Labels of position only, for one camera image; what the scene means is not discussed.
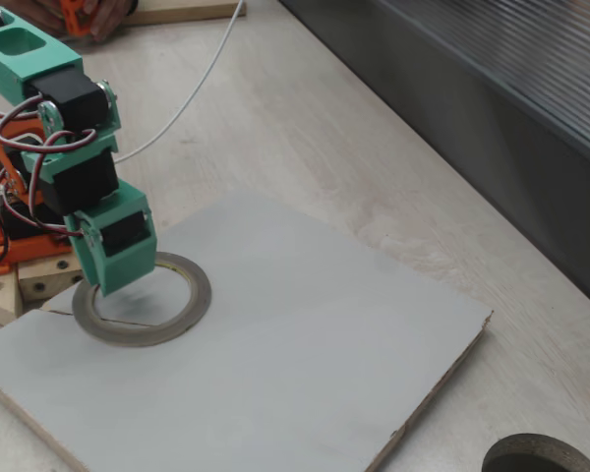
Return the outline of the person's hand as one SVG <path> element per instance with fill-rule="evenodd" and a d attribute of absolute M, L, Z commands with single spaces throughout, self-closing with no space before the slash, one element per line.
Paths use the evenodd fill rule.
<path fill-rule="evenodd" d="M 106 39 L 137 8 L 137 1 L 85 1 L 81 11 L 91 18 L 89 35 L 96 41 Z M 59 1 L 30 1 L 22 13 L 31 23 L 54 36 L 68 34 Z"/>

